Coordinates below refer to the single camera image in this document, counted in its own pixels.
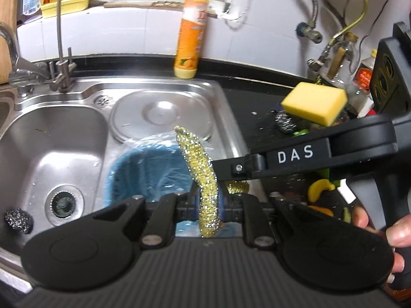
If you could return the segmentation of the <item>person's right hand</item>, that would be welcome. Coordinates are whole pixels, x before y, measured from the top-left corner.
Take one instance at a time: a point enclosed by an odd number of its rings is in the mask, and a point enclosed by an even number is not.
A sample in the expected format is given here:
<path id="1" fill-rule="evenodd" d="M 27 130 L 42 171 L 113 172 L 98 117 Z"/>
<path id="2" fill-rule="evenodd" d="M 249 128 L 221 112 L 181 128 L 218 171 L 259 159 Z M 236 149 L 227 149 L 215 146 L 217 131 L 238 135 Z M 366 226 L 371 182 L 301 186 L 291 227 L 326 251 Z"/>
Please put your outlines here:
<path id="1" fill-rule="evenodd" d="M 378 232 L 369 226 L 369 216 L 366 211 L 360 206 L 355 206 L 352 210 L 352 224 L 369 232 L 373 232 L 374 234 L 384 236 L 388 244 L 392 247 L 394 253 L 394 266 L 387 279 L 387 283 L 391 284 L 395 280 L 396 274 L 402 273 L 405 269 L 405 259 L 401 254 L 396 252 L 396 248 L 410 247 L 410 214 L 407 214 L 407 216 L 396 221 L 392 226 L 388 227 L 385 232 Z"/>

